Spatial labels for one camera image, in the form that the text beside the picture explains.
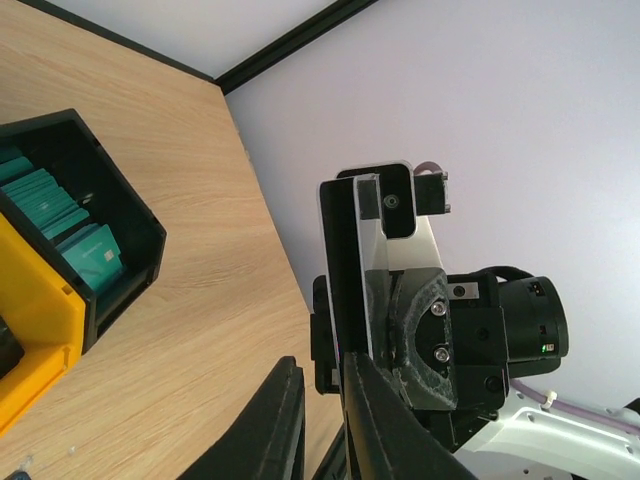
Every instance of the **light wood surface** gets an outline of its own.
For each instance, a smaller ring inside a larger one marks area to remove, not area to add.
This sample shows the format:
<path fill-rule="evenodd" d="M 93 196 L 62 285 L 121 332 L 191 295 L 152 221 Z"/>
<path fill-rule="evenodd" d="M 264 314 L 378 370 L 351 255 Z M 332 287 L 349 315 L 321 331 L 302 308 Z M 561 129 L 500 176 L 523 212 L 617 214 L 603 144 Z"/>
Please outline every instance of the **light wood surface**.
<path fill-rule="evenodd" d="M 76 108 L 168 231 L 157 283 L 0 439 L 0 478 L 175 478 L 283 355 L 305 367 L 309 476 L 339 401 L 313 388 L 308 313 L 219 89 L 14 0 L 0 34 L 0 123 Z"/>

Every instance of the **white wall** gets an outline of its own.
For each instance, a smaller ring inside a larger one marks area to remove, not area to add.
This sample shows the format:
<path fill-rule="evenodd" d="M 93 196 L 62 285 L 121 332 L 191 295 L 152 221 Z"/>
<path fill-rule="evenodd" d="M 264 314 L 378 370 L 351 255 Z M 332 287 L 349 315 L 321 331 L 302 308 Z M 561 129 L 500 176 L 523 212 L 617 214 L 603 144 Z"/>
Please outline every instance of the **white wall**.
<path fill-rule="evenodd" d="M 321 274 L 316 188 L 433 160 L 450 272 L 549 276 L 570 322 L 553 386 L 640 396 L 640 2 L 381 0 L 228 96 L 297 279 Z"/>
<path fill-rule="evenodd" d="M 217 77 L 332 0 L 49 0 Z"/>

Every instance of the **silver bolt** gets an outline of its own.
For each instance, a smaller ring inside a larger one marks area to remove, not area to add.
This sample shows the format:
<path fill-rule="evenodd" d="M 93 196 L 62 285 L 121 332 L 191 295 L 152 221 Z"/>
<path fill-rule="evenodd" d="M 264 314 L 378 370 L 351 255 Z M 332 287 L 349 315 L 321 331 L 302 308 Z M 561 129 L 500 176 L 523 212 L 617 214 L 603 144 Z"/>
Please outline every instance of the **silver bolt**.
<path fill-rule="evenodd" d="M 433 313 L 436 317 L 441 317 L 445 313 L 447 313 L 447 306 L 444 302 L 438 300 L 431 305 L 431 313 Z"/>
<path fill-rule="evenodd" d="M 440 363 L 447 363 L 451 358 L 449 350 L 444 347 L 436 348 L 436 350 L 433 352 L 433 356 L 436 357 L 436 360 L 438 360 Z"/>

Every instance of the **yellow bin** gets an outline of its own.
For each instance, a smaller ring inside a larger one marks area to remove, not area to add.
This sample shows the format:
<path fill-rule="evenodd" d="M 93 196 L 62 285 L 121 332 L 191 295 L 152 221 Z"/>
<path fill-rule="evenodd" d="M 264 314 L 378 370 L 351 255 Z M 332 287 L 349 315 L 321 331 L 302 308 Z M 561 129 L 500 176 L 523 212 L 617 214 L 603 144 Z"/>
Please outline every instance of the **yellow bin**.
<path fill-rule="evenodd" d="M 0 436 L 80 358 L 85 308 L 0 214 L 0 316 L 25 351 L 0 379 Z"/>

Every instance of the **black trim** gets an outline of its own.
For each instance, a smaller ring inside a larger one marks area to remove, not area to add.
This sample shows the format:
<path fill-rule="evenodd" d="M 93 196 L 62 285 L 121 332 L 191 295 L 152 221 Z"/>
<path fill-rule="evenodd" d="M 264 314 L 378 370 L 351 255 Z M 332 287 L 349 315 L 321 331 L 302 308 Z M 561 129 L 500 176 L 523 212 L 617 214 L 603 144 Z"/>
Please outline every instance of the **black trim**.
<path fill-rule="evenodd" d="M 338 0 L 217 78 L 225 95 L 257 77 L 377 0 Z"/>
<path fill-rule="evenodd" d="M 53 5 L 52 3 L 49 3 L 45 0 L 18 0 L 18 2 L 24 3 L 25 5 L 40 10 L 41 12 L 48 13 L 49 15 L 56 17 L 64 22 L 70 23 L 75 27 L 91 32 L 113 43 L 117 43 L 118 45 L 122 45 L 123 47 L 133 50 L 134 52 L 138 52 L 146 57 L 152 58 L 153 60 L 157 60 L 160 63 L 164 63 L 165 65 L 173 67 L 176 70 L 180 70 L 181 72 L 188 73 L 189 75 L 197 77 L 201 80 L 216 84 L 216 81 L 211 75 L 207 75 L 206 73 L 189 67 L 184 63 L 180 63 L 177 60 L 156 52 L 155 50 L 151 50 L 144 45 L 134 42 L 133 40 L 129 40 L 127 37 L 118 35 L 111 30 L 101 27 L 97 23 L 93 23 L 86 18 L 82 18 L 75 13 L 71 13 L 64 8 L 60 8 L 57 5 Z"/>

